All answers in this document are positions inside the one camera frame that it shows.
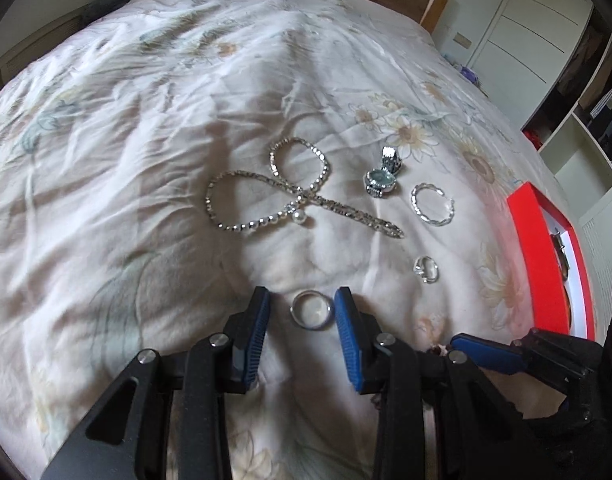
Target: silver ring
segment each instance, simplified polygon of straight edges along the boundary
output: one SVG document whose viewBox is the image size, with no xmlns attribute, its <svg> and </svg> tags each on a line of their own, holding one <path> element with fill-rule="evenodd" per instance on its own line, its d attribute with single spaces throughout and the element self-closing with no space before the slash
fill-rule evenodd
<svg viewBox="0 0 612 480">
<path fill-rule="evenodd" d="M 417 258 L 414 272 L 417 276 L 422 277 L 423 283 L 434 283 L 439 280 L 439 267 L 430 256 Z"/>
<path fill-rule="evenodd" d="M 325 305 L 326 305 L 326 319 L 324 319 L 321 323 L 317 324 L 317 325 L 307 325 L 305 324 L 300 318 L 299 316 L 297 316 L 297 314 L 295 313 L 295 310 L 297 308 L 297 303 L 299 302 L 299 300 L 301 300 L 302 298 L 306 297 L 306 296 L 316 296 L 318 297 Z M 322 294 L 321 292 L 317 291 L 317 290 L 304 290 L 303 292 L 300 292 L 299 294 L 297 294 L 297 296 L 295 296 L 295 299 L 292 300 L 292 304 L 291 304 L 291 316 L 292 316 L 292 320 L 301 328 L 305 329 L 305 330 L 320 330 L 321 328 L 323 328 L 324 326 L 326 326 L 330 320 L 333 317 L 333 301 L 325 296 L 324 294 Z"/>
<path fill-rule="evenodd" d="M 421 209 L 419 209 L 419 204 L 417 203 L 417 193 L 419 193 L 422 189 L 434 191 L 439 196 L 451 201 L 451 209 L 450 211 L 448 211 L 448 216 L 446 218 L 444 218 L 443 220 L 433 220 L 432 218 L 429 218 L 428 215 L 425 215 Z M 417 216 L 419 216 L 422 221 L 426 222 L 426 224 L 434 225 L 435 227 L 441 227 L 442 225 L 447 225 L 451 223 L 452 219 L 455 216 L 455 201 L 451 198 L 446 197 L 446 193 L 444 192 L 444 190 L 440 189 L 437 186 L 434 186 L 433 184 L 426 184 L 425 182 L 417 184 L 410 193 L 410 202 L 412 202 L 413 209 L 415 210 Z"/>
<path fill-rule="evenodd" d="M 388 170 L 393 175 L 401 170 L 401 157 L 397 153 L 397 149 L 392 146 L 384 146 L 381 150 L 381 169 Z"/>
<path fill-rule="evenodd" d="M 363 184 L 370 196 L 383 198 L 384 193 L 390 193 L 397 186 L 397 180 L 390 171 L 375 168 L 364 175 Z"/>
</svg>

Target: ring with blue gemstone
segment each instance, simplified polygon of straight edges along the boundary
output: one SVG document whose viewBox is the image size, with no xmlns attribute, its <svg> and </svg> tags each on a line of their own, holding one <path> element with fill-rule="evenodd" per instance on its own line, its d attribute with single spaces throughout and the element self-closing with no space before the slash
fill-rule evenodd
<svg viewBox="0 0 612 480">
<path fill-rule="evenodd" d="M 395 175 L 401 169 L 401 158 L 392 146 L 384 146 L 381 150 L 381 168 L 370 170 L 363 177 L 366 192 L 374 198 L 383 198 L 397 187 Z"/>
<path fill-rule="evenodd" d="M 396 177 L 385 168 L 370 170 L 363 177 L 366 192 L 374 198 L 383 198 L 384 193 L 390 193 L 397 186 Z"/>
</svg>

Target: pearl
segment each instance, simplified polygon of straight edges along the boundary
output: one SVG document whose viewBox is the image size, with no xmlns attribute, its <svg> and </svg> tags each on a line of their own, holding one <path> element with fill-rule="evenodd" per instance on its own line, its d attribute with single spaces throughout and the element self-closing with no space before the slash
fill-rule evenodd
<svg viewBox="0 0 612 480">
<path fill-rule="evenodd" d="M 303 224 L 306 221 L 306 213 L 301 209 L 295 209 L 292 213 L 292 221 L 295 224 Z"/>
</svg>

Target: metal screw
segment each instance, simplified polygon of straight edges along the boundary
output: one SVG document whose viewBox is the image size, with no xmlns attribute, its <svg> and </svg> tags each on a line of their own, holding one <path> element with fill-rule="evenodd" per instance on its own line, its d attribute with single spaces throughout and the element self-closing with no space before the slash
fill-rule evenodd
<svg viewBox="0 0 612 480">
<path fill-rule="evenodd" d="M 381 346 L 394 345 L 395 341 L 396 341 L 395 336 L 393 336 L 392 334 L 389 334 L 388 332 L 382 332 L 381 334 L 377 336 L 377 343 L 379 343 Z"/>
<path fill-rule="evenodd" d="M 468 356 L 461 350 L 453 350 L 448 354 L 448 359 L 450 359 L 454 365 L 462 365 L 468 361 Z"/>
<path fill-rule="evenodd" d="M 211 346 L 218 348 L 220 346 L 224 346 L 228 341 L 228 336 L 221 332 L 211 335 L 211 338 L 208 339 L 211 342 Z"/>
<path fill-rule="evenodd" d="M 137 354 L 137 361 L 139 361 L 143 365 L 147 365 L 148 363 L 153 362 L 155 360 L 155 357 L 157 357 L 155 351 L 151 350 L 150 348 L 147 348 Z"/>
</svg>

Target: red box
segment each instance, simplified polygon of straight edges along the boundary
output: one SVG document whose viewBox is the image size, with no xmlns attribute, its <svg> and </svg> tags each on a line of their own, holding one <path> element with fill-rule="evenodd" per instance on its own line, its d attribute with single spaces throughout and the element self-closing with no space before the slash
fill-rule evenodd
<svg viewBox="0 0 612 480">
<path fill-rule="evenodd" d="M 508 197 L 508 206 L 528 271 L 534 326 L 594 341 L 588 272 L 572 224 L 529 182 Z M 565 283 L 550 237 L 556 230 L 570 267 Z"/>
</svg>

